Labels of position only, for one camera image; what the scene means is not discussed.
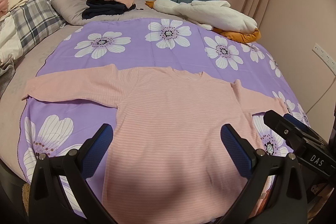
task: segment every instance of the long-sleeve shirt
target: long-sleeve shirt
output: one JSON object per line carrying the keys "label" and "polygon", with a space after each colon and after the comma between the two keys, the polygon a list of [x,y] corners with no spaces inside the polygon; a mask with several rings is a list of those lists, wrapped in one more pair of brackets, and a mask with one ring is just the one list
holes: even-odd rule
{"label": "long-sleeve shirt", "polygon": [[262,148],[252,114],[288,112],[280,99],[245,89],[239,80],[170,67],[56,72],[29,80],[28,95],[118,108],[102,201],[120,224],[196,224],[224,215],[246,179],[221,142],[221,126],[230,123]]}

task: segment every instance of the blue textured pad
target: blue textured pad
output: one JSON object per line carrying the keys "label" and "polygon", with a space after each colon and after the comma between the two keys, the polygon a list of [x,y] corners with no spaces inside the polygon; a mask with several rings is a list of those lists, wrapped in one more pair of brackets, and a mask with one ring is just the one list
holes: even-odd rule
{"label": "blue textured pad", "polygon": [[112,139],[112,126],[107,125],[82,160],[82,176],[84,179],[93,176]]}
{"label": "blue textured pad", "polygon": [[239,174],[244,178],[250,179],[252,176],[251,159],[227,126],[222,126],[220,130],[220,138],[231,159],[233,160]]}
{"label": "blue textured pad", "polygon": [[307,132],[307,126],[303,123],[300,122],[298,119],[293,117],[291,114],[285,114],[283,116],[287,121],[291,122],[293,125],[295,125],[298,129],[302,130],[303,132]]}

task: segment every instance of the screw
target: screw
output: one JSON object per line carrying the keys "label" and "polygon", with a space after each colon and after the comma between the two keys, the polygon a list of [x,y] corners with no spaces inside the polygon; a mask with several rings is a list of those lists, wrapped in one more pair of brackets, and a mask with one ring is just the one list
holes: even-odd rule
{"label": "screw", "polygon": [[296,156],[293,153],[288,153],[287,155],[291,160],[295,160],[296,158]]}
{"label": "screw", "polygon": [[44,160],[47,155],[45,153],[42,153],[39,155],[40,160]]}
{"label": "screw", "polygon": [[77,154],[77,149],[71,149],[68,153],[70,156],[74,156]]}
{"label": "screw", "polygon": [[266,153],[265,153],[265,150],[263,150],[263,149],[257,149],[256,150],[256,153],[257,153],[257,155],[259,155],[259,156],[263,156],[263,155],[265,155]]}

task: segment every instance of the electrical socket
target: electrical socket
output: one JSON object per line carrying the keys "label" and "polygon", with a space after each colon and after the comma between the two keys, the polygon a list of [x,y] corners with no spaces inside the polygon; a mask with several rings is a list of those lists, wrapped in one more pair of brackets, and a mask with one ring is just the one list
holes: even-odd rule
{"label": "electrical socket", "polygon": [[323,60],[323,62],[336,76],[336,62],[331,58],[331,56],[318,44],[315,44],[312,50]]}

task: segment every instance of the beige wall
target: beige wall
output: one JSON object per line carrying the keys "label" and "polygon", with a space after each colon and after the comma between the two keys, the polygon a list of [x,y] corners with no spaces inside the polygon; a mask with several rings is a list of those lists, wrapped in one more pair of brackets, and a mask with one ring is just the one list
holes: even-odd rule
{"label": "beige wall", "polygon": [[278,62],[303,109],[307,112],[318,101],[308,119],[329,139],[336,83],[328,88],[335,76],[311,49],[318,43],[336,60],[336,0],[269,0],[260,31],[260,43]]}

